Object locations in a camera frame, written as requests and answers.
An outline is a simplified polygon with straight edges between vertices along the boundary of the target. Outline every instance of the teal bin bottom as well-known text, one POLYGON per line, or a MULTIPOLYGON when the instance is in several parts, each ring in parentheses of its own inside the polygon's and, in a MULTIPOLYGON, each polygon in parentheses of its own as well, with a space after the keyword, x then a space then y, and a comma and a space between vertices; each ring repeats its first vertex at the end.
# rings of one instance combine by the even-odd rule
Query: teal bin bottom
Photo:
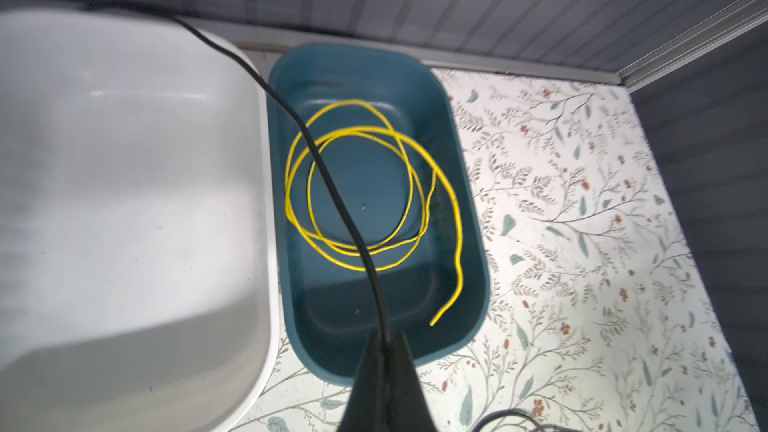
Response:
MULTIPOLYGON (((448 194, 439 184, 430 207, 429 229, 414 253, 379 277, 394 328, 405 330, 417 365, 437 360, 466 345, 488 309, 485 253, 466 177, 450 103, 434 75, 398 53, 350 46, 308 45, 284 55, 270 74, 272 87, 308 120, 332 102, 360 99, 373 104, 394 128, 417 140, 452 184, 462 214, 464 289, 434 327, 429 321, 456 287, 456 228, 448 194)), ((299 359, 314 375, 350 385, 366 338, 376 330, 376 310, 364 272, 325 260, 285 216, 283 177, 290 144, 298 129, 274 101, 269 102, 270 151, 274 186, 277 252, 286 329, 299 359)), ((312 124, 315 138, 349 126, 382 126, 359 106, 332 110, 312 124)), ((300 142, 298 152, 305 148, 300 142)), ((427 194, 432 169, 408 150, 427 194)), ((408 200, 408 175, 389 149, 358 137, 345 137, 322 153, 334 183, 366 243, 376 243, 397 226, 408 200)), ((294 179, 291 201, 296 216, 311 230, 306 207, 307 159, 294 179)), ((322 233, 349 242, 319 174, 312 182, 312 209, 322 233)), ((418 233, 418 195, 397 239, 418 233)), ((407 247, 374 256, 377 267, 395 262, 407 247)), ((359 258, 334 256, 360 265, 359 258)))

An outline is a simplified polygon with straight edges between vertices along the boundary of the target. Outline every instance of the table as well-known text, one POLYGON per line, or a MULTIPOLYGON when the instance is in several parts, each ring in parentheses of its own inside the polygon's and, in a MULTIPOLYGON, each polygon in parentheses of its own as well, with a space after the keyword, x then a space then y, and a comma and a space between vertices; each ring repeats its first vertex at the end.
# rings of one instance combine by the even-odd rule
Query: table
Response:
MULTIPOLYGON (((627 91, 434 70, 453 105, 492 297, 470 345, 419 368, 440 430, 521 408, 570 430, 757 430, 627 91)), ((232 430, 335 430, 348 388, 283 329, 232 430)), ((519 420, 486 431, 527 430, 519 420)))

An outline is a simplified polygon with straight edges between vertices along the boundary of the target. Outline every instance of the teal bin rim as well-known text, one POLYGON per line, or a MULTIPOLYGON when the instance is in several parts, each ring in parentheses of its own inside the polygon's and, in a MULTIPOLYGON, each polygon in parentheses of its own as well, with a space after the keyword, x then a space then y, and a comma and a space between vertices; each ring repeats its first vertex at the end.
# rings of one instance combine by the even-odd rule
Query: teal bin rim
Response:
MULTIPOLYGON (((270 72, 270 76, 268 80, 268 83, 270 84, 270 86, 274 87, 276 78, 280 76, 280 74, 283 71, 283 68, 286 67, 286 64, 290 61, 290 58, 293 54, 304 53, 312 49, 354 50, 354 51, 358 51, 358 53, 365 53, 372 56, 375 56, 375 55, 385 56, 390 60, 399 60, 401 62, 407 62, 410 66, 423 70, 424 73, 426 73, 429 76, 430 81, 432 81, 440 91, 439 93, 443 100, 444 105, 446 106, 446 110, 449 111, 448 120, 452 125, 451 140, 453 140, 453 143, 456 144, 459 150, 457 166, 460 166, 462 170, 466 170, 466 163, 464 161, 464 154, 461 153, 461 143, 458 138, 458 129, 456 128, 456 120, 454 119, 453 107, 451 107, 451 101, 448 100, 448 94, 446 93, 445 88, 443 88, 440 81, 437 80, 437 77, 435 77, 435 75, 432 73, 432 71, 429 68, 424 66, 417 59, 403 53, 390 52, 388 50, 371 49, 368 47, 360 47, 360 46, 348 46, 348 45, 324 44, 324 43, 307 43, 302 46, 294 47, 293 49, 289 50, 287 53, 283 54, 281 58, 278 59, 278 61, 275 63, 274 67, 272 68, 272 71, 270 72)), ((275 107, 278 107, 278 105, 275 104, 274 101, 270 98, 267 99, 267 105, 268 105, 268 110, 273 110, 275 107)), ((282 120, 290 120, 282 110, 280 111, 280 115, 283 117, 282 120)), ((464 187, 466 187, 466 190, 471 192, 472 188, 470 187, 469 177, 467 177, 466 173, 462 174, 462 179, 464 181, 464 187)), ((475 325, 472 327, 472 329, 470 329, 469 332, 467 332, 466 335, 462 337, 460 340, 456 341, 452 345, 441 348, 439 350, 436 350, 430 354, 427 354, 425 356, 422 356, 414 360, 417 367, 428 364, 435 360, 439 360, 440 358, 444 358, 447 355, 453 354, 454 352, 456 352, 456 350, 464 348, 475 337, 475 335, 477 335, 477 332, 480 330, 480 327, 483 325, 483 322, 485 322, 485 317, 488 315, 488 306, 491 301, 491 280, 490 280, 491 278, 490 278, 490 274, 488 273, 488 264, 487 264, 487 261, 485 260, 485 247, 482 243, 482 231, 480 230, 480 225, 477 221, 477 211, 475 210, 475 201, 472 197, 469 198, 468 204, 470 208, 470 213, 472 214, 473 217, 475 217, 475 220, 472 221, 472 225, 475 229, 474 231, 475 237, 480 242, 478 249, 482 251, 482 256, 480 261, 481 263, 480 272, 483 273, 486 277, 482 313, 479 315, 478 320, 475 322, 475 325)), ((286 221, 284 211, 275 210, 275 212, 276 212, 276 216, 275 216, 276 221, 278 220, 286 221)), ((281 266, 282 264, 286 264, 287 260, 281 257, 282 255, 284 255, 284 252, 281 252, 280 248, 278 248, 277 255, 278 255, 278 269, 280 272, 280 292, 283 298, 283 319, 285 321, 286 332, 288 334, 288 339, 290 340, 291 346, 293 347, 293 351, 296 353, 296 356, 299 358, 302 364, 308 369, 308 371, 314 374, 315 376, 317 376, 319 379, 335 385, 351 386, 352 383, 354 382, 354 378, 348 378, 345 376, 341 376, 341 375, 333 374, 329 372, 328 370, 324 369, 323 366, 321 366, 315 360, 313 360, 312 357, 309 355, 309 353, 307 353, 307 351, 304 349, 303 344, 301 343, 301 339, 299 337, 299 333, 296 330, 296 321, 295 321, 295 315, 293 312, 293 303, 291 301, 292 291, 291 291, 291 283, 290 283, 290 272, 287 270, 287 267, 281 266)))

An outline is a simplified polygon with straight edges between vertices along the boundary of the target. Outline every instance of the yellow wire loop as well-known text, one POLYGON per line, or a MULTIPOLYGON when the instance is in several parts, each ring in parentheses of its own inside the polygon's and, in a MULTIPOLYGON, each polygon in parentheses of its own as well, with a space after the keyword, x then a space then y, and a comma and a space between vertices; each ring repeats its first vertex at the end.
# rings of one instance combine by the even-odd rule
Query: yellow wire loop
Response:
MULTIPOLYGON (((408 250, 408 253, 403 255, 402 258, 400 258, 398 261, 395 261, 392 264, 377 267, 376 270, 378 272, 397 267, 398 265, 405 262, 406 259, 408 259, 408 257, 411 254, 413 254, 413 251, 416 250, 416 247, 418 246, 424 234, 427 232, 427 228, 429 226, 429 205, 432 201, 432 194, 434 193, 435 188, 437 186, 437 180, 440 181, 440 183, 448 193, 448 197, 450 198, 451 205, 453 207, 454 219, 456 221, 456 255, 454 257, 454 260, 456 263, 456 277, 457 277, 456 290, 453 292, 453 295, 451 296, 451 298, 442 307, 440 307, 440 310, 435 314, 435 317, 432 318, 432 320, 429 322, 429 325, 433 326, 437 323, 438 320, 440 320, 440 317, 442 317, 443 314, 456 302, 456 299, 458 299, 458 296, 460 295, 460 293, 462 292, 462 289, 464 288, 464 273, 462 272, 462 264, 461 264, 462 244, 464 240, 464 235, 462 232, 462 216, 458 210, 458 200, 456 200, 456 193, 453 191, 453 187, 451 187, 450 182, 446 178, 446 174, 443 173, 442 169, 440 169, 440 166, 437 165, 437 163, 435 162, 435 159, 429 155, 427 150, 425 150, 414 139, 411 139, 410 137, 404 134, 401 134, 400 132, 395 130, 394 127, 392 127, 392 124, 389 123, 389 120, 387 120, 386 117, 384 117, 384 115, 379 110, 377 110, 374 106, 372 106, 368 102, 364 102, 362 100, 342 100, 340 102, 334 102, 328 106, 323 107, 317 113, 315 113, 315 115, 313 115, 308 121, 306 121, 306 126, 307 127, 311 126, 315 120, 318 120, 326 112, 342 106, 364 107, 365 109, 370 111, 370 113, 372 113, 374 116, 376 116, 379 120, 381 120, 382 123, 384 124, 384 127, 357 126, 357 127, 347 127, 344 129, 334 130, 332 132, 325 134, 321 138, 315 140, 315 143, 318 145, 319 150, 321 152, 323 149, 328 147, 328 145, 331 144, 334 140, 340 139, 342 137, 361 137, 363 139, 373 140, 379 145, 382 145, 387 149, 391 150, 392 152, 394 152, 403 161, 403 163, 406 164, 406 169, 408 171, 408 182, 409 182, 409 188, 410 188, 410 191, 408 192, 408 203, 406 204, 406 210, 404 211, 404 213, 402 214, 402 217, 400 218, 399 224, 397 225, 397 227, 395 227, 395 230, 392 231, 391 234, 389 234, 389 236, 387 236, 386 238, 384 238, 383 240, 381 240, 376 244, 370 245, 368 247, 368 250, 371 255, 374 255, 387 250, 398 248, 402 245, 407 245, 411 243, 413 245, 411 245, 410 249, 408 250), (397 147, 395 147, 393 144, 387 142, 386 140, 381 139, 376 135, 391 137, 392 139, 395 140, 397 147), (405 146, 408 146, 411 149, 417 151, 418 154, 424 159, 424 161, 427 162, 427 164, 429 164, 429 166, 432 168, 432 186, 429 189, 429 193, 427 194, 426 199, 424 198, 424 190, 422 189, 422 184, 418 178, 418 174, 416 173, 416 170, 413 168, 410 161, 408 160, 408 154, 406 153, 405 146), (411 238, 401 240, 398 243, 389 244, 389 242, 394 239, 394 237, 398 234, 398 232, 400 232, 400 229, 402 228, 403 224, 406 222, 406 219, 408 218, 408 213, 410 212, 411 204, 413 203, 414 183, 416 184, 418 197, 421 200, 421 204, 422 204, 422 220, 418 230, 418 234, 414 235, 411 238)), ((364 272, 365 271, 364 267, 361 267, 359 265, 350 265, 350 264, 341 262, 340 260, 331 256, 328 252, 323 250, 318 245, 318 242, 321 242, 322 244, 325 244, 328 248, 330 248, 331 250, 333 250, 338 254, 347 255, 350 257, 360 256, 360 254, 357 252, 357 247, 355 247, 355 245, 345 244, 343 242, 338 242, 325 237, 320 231, 320 227, 317 225, 317 222, 315 220, 315 214, 314 214, 314 211, 312 210, 312 177, 315 171, 314 162, 312 162, 312 165, 310 166, 310 174, 306 180, 306 206, 308 207, 308 210, 309 210, 310 220, 312 221, 312 227, 314 228, 314 232, 310 232, 309 230, 305 229, 301 224, 299 224, 299 219, 296 217, 296 214, 293 212, 293 205, 291 204, 291 200, 290 200, 290 190, 291 190, 291 187, 293 186, 293 179, 296 177, 296 173, 299 170, 299 167, 303 162, 304 158, 306 158, 310 152, 309 149, 303 149, 301 153, 298 155, 298 157, 296 158, 296 161, 295 162, 293 161, 293 154, 296 152, 296 148, 298 147, 300 140, 301 140, 301 134, 297 134, 296 138, 293 139, 293 143, 291 144, 291 147, 288 151, 288 160, 286 162, 286 173, 284 178, 285 194, 286 194, 286 198, 285 198, 286 217, 288 218, 288 221, 292 223, 294 227, 296 227, 296 230, 299 231, 299 234, 304 238, 304 240, 306 240, 307 243, 309 243, 312 246, 312 248, 314 248, 315 251, 319 253, 321 256, 323 256, 325 259, 332 262, 333 264, 339 265, 340 267, 348 268, 349 270, 364 272)))

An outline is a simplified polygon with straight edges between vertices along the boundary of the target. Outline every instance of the metal frame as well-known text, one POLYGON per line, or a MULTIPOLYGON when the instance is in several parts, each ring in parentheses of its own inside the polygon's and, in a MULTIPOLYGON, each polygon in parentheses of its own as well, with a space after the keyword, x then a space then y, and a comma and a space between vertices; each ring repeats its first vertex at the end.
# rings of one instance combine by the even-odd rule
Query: metal frame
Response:
POLYGON ((737 0, 619 71, 629 92, 681 68, 768 20, 768 0, 737 0))
MULTIPOLYGON (((0 0, 0 10, 34 6, 75 8, 80 6, 80 3, 65 0, 0 0)), ((417 58, 424 65, 430 67, 476 70, 478 72, 494 72, 614 85, 621 83, 619 75, 613 72, 556 66, 537 62, 526 62, 523 60, 499 59, 469 53, 447 52, 444 50, 425 49, 415 46, 402 46, 394 43, 377 42, 374 40, 353 39, 349 37, 313 34, 273 27, 236 24, 221 20, 206 20, 192 17, 188 17, 188 20, 191 24, 198 26, 201 29, 227 39, 244 51, 285 53, 293 47, 306 43, 335 43, 405 53, 417 58)))

